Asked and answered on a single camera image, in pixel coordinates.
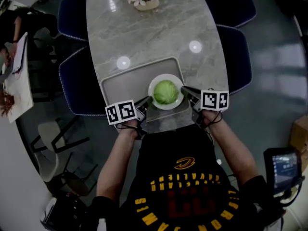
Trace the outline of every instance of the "white plate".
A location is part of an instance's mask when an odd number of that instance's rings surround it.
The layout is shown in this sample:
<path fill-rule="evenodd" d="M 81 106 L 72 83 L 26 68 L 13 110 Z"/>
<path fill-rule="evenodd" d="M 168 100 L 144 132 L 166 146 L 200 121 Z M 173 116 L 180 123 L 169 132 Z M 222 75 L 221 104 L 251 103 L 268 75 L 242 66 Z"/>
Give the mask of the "white plate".
<path fill-rule="evenodd" d="M 178 95 L 178 99 L 174 102 L 174 103 L 171 103 L 171 104 L 159 104 L 155 98 L 154 98 L 154 88 L 155 86 L 162 80 L 170 80 L 172 81 L 176 87 L 178 88 L 178 91 L 179 91 L 179 95 Z M 150 86 L 149 86 L 149 96 L 151 96 L 153 98 L 153 104 L 155 107 L 159 108 L 159 109 L 162 109 L 162 110 L 172 110 L 176 107 L 178 107 L 181 102 L 183 101 L 184 99 L 184 95 L 181 93 L 181 87 L 184 86 L 182 81 L 176 77 L 175 75 L 171 75 L 171 74 L 163 74 L 163 75 L 159 75 L 157 77 L 155 77 Z"/>

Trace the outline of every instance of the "gray tray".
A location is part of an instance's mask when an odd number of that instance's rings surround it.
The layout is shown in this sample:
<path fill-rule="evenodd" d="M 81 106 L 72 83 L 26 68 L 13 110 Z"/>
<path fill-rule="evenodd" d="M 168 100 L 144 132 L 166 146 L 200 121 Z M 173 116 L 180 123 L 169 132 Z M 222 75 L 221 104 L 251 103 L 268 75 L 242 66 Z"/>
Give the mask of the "gray tray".
<path fill-rule="evenodd" d="M 106 104 L 110 105 L 131 99 L 134 102 L 139 101 L 148 96 L 148 88 L 152 80 L 162 74 L 175 75 L 185 84 L 178 60 L 174 57 L 162 59 L 103 79 L 101 89 Z M 186 98 L 178 107 L 172 110 L 160 110 L 152 104 L 147 109 L 146 122 L 172 116 L 188 108 L 189 101 Z"/>

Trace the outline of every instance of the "cardboard box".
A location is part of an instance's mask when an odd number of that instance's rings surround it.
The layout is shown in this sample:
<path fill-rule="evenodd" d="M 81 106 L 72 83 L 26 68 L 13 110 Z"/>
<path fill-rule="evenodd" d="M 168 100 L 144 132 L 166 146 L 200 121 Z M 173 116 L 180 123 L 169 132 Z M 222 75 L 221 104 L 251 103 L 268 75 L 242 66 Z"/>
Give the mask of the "cardboard box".
<path fill-rule="evenodd" d="M 308 150 L 305 150 L 301 154 L 301 159 L 302 159 L 302 173 L 303 173 L 308 166 Z"/>
<path fill-rule="evenodd" d="M 290 145 L 301 153 L 308 149 L 308 116 L 303 116 L 293 122 Z"/>

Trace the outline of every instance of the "cavaliers logo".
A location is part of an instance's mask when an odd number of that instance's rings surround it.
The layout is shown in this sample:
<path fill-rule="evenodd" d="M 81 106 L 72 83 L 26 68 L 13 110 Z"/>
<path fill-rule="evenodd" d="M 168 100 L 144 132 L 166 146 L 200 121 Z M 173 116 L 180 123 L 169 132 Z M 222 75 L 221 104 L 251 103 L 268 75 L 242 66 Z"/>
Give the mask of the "cavaliers logo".
<path fill-rule="evenodd" d="M 195 163 L 194 158 L 187 156 L 187 157 L 179 159 L 177 161 L 178 165 L 176 165 L 174 168 L 175 169 L 186 169 L 186 168 L 193 166 L 194 163 Z"/>

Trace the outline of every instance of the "person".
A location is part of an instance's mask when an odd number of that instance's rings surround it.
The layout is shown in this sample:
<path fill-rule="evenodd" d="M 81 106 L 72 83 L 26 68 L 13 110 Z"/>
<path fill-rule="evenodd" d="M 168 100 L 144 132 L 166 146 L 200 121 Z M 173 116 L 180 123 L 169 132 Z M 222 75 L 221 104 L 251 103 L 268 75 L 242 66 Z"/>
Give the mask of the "person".
<path fill-rule="evenodd" d="M 216 162 L 207 133 L 191 125 L 143 138 L 136 177 L 119 208 L 137 136 L 136 130 L 123 129 L 100 172 L 97 197 L 81 230 L 263 230 L 278 222 L 277 203 L 248 148 L 221 114 L 203 111 L 203 116 L 237 178 L 239 191 Z M 136 126 L 137 121 L 126 125 Z"/>
<path fill-rule="evenodd" d="M 35 55 L 44 57 L 52 52 L 52 47 L 37 48 L 33 37 L 39 29 L 46 27 L 50 31 L 51 37 L 58 36 L 57 19 L 51 14 L 26 14 L 6 10 L 0 16 L 0 24 L 0 54 L 4 57 L 6 64 L 15 57 L 18 40 L 25 32 L 28 32 L 28 56 L 30 58 Z M 13 44 L 10 52 L 4 46 L 6 42 Z"/>

